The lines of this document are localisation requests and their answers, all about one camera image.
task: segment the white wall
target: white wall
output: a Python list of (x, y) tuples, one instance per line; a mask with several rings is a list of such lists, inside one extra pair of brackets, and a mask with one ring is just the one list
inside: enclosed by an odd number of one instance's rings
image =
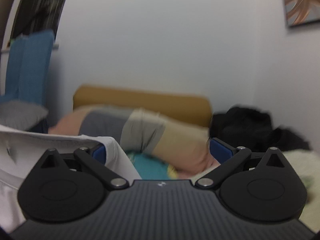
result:
[(320, 26), (285, 27), (282, 0), (259, 0), (254, 104), (320, 150)]
[(56, 120), (82, 83), (253, 99), (253, 0), (66, 0), (48, 102)]

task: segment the abstract painting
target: abstract painting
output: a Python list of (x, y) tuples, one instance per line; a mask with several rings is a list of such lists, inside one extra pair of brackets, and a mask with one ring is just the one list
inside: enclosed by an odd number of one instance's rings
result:
[(288, 26), (320, 21), (320, 0), (284, 0)]

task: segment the gray cloth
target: gray cloth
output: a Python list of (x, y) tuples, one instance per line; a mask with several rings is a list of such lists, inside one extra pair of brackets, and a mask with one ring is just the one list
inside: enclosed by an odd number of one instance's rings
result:
[(0, 104), (0, 124), (18, 130), (29, 130), (47, 115), (46, 108), (33, 103), (12, 100)]
[(152, 121), (155, 116), (144, 110), (116, 106), (97, 106), (82, 121), (79, 135), (111, 136), (124, 151), (151, 154), (160, 141), (165, 125)]

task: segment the pillow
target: pillow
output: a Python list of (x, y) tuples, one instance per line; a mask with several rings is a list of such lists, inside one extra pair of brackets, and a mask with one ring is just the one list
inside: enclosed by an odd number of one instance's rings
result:
[(46, 108), (33, 103), (12, 100), (0, 104), (0, 124), (17, 130), (29, 130), (47, 115)]

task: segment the yellow headboard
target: yellow headboard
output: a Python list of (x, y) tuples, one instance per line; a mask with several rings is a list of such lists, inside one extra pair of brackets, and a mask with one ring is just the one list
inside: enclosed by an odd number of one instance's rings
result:
[(209, 101), (201, 96), (151, 93), (83, 85), (73, 96), (73, 109), (106, 104), (130, 108), (143, 107), (182, 122), (208, 127), (212, 115)]

